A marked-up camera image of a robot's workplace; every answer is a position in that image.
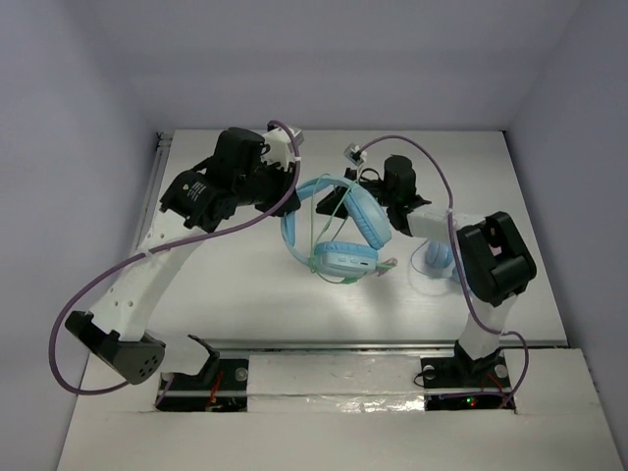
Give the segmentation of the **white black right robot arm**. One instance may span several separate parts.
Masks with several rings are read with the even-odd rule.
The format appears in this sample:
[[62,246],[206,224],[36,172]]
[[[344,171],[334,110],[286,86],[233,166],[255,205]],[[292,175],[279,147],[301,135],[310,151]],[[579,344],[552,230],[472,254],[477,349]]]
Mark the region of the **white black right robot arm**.
[[357,170],[344,173],[350,187],[335,188],[317,205],[317,212],[353,215],[367,236],[381,232],[367,210],[372,197],[385,209],[398,232],[428,243],[433,270],[457,275],[469,317],[453,353],[423,360],[418,375],[427,389],[480,389],[503,366],[499,341],[508,335],[506,319],[518,295],[537,275],[536,263],[512,218],[498,211],[489,216],[456,213],[439,207],[416,191],[410,160],[388,157],[384,173],[365,179]]

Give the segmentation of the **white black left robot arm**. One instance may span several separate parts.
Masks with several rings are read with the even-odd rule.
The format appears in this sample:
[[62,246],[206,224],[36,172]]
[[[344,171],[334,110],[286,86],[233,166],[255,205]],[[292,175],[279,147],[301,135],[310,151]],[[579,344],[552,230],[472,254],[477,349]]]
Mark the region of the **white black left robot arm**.
[[231,127],[219,134],[210,156],[172,180],[135,253],[89,282],[58,315],[48,361],[66,391],[87,393],[62,378],[56,360],[61,329],[125,386],[139,385],[160,369],[168,347],[147,327],[165,290],[202,242],[295,209],[302,142],[299,128],[277,120],[262,134]]

